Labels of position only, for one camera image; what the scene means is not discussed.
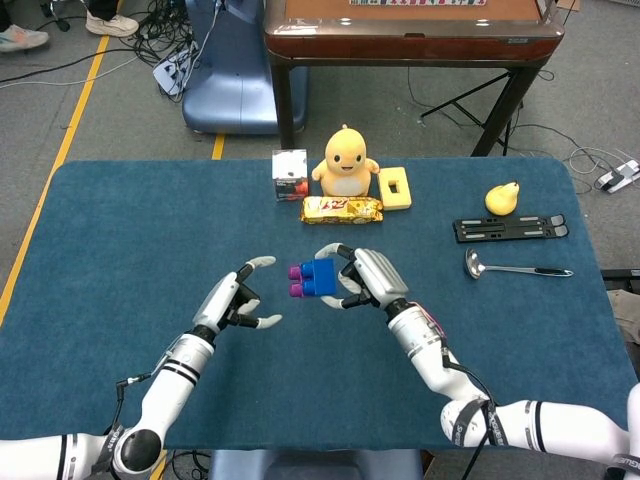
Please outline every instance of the power strip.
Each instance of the power strip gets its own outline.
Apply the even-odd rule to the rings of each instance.
[[[640,180],[640,165],[635,160],[629,160],[616,168],[615,174],[607,172],[598,178],[596,185],[600,190],[615,193],[636,180]]]
[[[153,76],[167,95],[177,95],[183,90],[184,79],[191,68],[191,51],[183,50],[167,58],[153,69]]]

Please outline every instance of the blue table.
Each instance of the blue table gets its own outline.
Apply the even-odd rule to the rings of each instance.
[[[225,330],[170,448],[450,447],[447,399],[424,386],[385,314],[336,312],[287,294],[289,265],[342,241],[383,251],[440,320],[456,356],[499,403],[580,403],[626,427],[635,383],[568,173],[552,159],[389,160],[409,210],[381,224],[305,225],[276,203],[269,161],[79,162],[55,175],[0,330],[0,438],[101,433],[117,380],[146,371],[213,284],[246,259],[279,263],[249,285],[267,331]],[[484,194],[517,179],[518,212],[563,213],[568,237],[478,244],[487,263],[571,269],[570,279],[464,271],[451,222],[486,215]],[[132,425],[146,386],[128,389]]]

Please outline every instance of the gray carpet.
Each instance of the gray carpet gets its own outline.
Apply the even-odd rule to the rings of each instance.
[[[125,0],[124,11],[142,10],[146,3]],[[607,0],[583,0],[582,4],[582,11],[569,18],[565,39],[547,66],[555,79],[535,82],[519,123],[543,124],[561,130],[581,146],[614,153],[620,148],[638,157],[640,8]],[[64,8],[67,14],[82,14],[77,2]],[[9,9],[16,23],[23,26],[34,28],[45,21],[33,0],[15,0]],[[81,20],[70,22],[72,28],[67,33],[54,25],[45,27],[52,38],[44,49],[0,56],[0,76],[19,75],[94,53],[98,38],[86,32]],[[117,40],[110,41],[110,48],[120,46]],[[108,54],[101,71],[128,58],[129,53]],[[89,63],[35,80],[84,80]],[[417,99],[437,104],[497,73],[411,69],[411,83]],[[463,104],[482,116],[498,90],[498,86],[488,89]],[[0,285],[6,281],[80,91],[81,86],[0,89]],[[469,154],[480,135],[477,128],[457,127],[442,115],[432,116],[422,125],[417,121],[422,111],[409,96],[406,69],[317,68],[311,74],[310,116],[299,135],[299,145],[317,160],[328,137],[340,124],[348,123],[362,130],[373,158]],[[467,122],[455,110],[448,113]],[[518,128],[512,145],[524,155],[528,149],[541,149],[559,159],[574,148],[563,137],[535,127]],[[210,158],[212,147],[213,137],[189,131],[180,106],[157,94],[150,69],[136,61],[96,81],[68,160]],[[224,157],[268,158],[277,147],[275,137],[228,137]],[[577,165],[590,167],[587,162]],[[588,184],[597,177],[575,176]],[[576,189],[584,191],[587,186],[576,183]],[[611,196],[591,191],[580,195],[580,202],[601,267],[640,267],[638,188],[627,187]],[[438,454],[429,478],[459,478],[468,455]],[[191,468],[181,468],[185,478],[191,478]],[[599,465],[589,462],[493,451],[480,457],[471,478],[595,480],[601,473]]]

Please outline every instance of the silver ladle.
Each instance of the silver ladle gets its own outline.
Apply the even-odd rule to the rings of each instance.
[[[530,273],[533,275],[545,275],[547,277],[570,277],[573,275],[571,270],[562,268],[544,268],[544,267],[498,267],[493,265],[483,265],[478,258],[478,252],[473,248],[468,248],[464,254],[464,261],[467,271],[475,280],[480,278],[482,272],[487,270],[498,270],[501,272]]]

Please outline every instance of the sneaker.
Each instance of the sneaker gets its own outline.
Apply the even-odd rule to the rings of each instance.
[[[28,50],[44,45],[49,40],[47,32],[27,30],[17,25],[11,25],[4,32],[0,32],[0,52],[15,52]]]
[[[110,35],[112,37],[128,37],[138,30],[138,22],[133,18],[116,15],[111,20],[102,20],[87,12],[87,30],[96,35]]]

